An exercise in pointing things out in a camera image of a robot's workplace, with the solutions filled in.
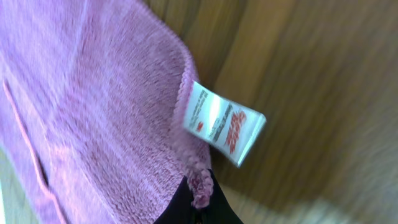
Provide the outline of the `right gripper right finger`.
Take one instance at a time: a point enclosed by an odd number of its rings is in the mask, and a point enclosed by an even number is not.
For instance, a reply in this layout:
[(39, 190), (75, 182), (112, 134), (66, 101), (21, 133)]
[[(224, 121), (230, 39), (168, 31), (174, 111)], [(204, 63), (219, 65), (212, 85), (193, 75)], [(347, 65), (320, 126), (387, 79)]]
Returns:
[(229, 205), (215, 175), (210, 170), (213, 180), (213, 193), (207, 207), (198, 212), (198, 222), (202, 224), (243, 224)]

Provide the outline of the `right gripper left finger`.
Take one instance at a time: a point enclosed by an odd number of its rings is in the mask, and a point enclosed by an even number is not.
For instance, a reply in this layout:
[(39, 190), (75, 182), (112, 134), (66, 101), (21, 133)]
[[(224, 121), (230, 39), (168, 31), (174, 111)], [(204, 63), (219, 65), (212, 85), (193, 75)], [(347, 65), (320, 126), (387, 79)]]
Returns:
[(193, 195), (184, 177), (174, 193), (167, 208), (154, 224), (194, 224), (195, 211), (191, 205)]

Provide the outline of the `large purple microfiber cloth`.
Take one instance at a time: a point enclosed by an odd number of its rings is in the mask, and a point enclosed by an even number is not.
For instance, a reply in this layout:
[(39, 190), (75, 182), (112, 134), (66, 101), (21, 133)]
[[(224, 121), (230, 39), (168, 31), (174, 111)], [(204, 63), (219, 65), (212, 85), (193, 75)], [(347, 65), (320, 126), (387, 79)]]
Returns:
[(210, 146), (240, 166), (263, 114), (202, 86), (142, 1), (1, 1), (1, 146), (43, 223), (154, 223)]

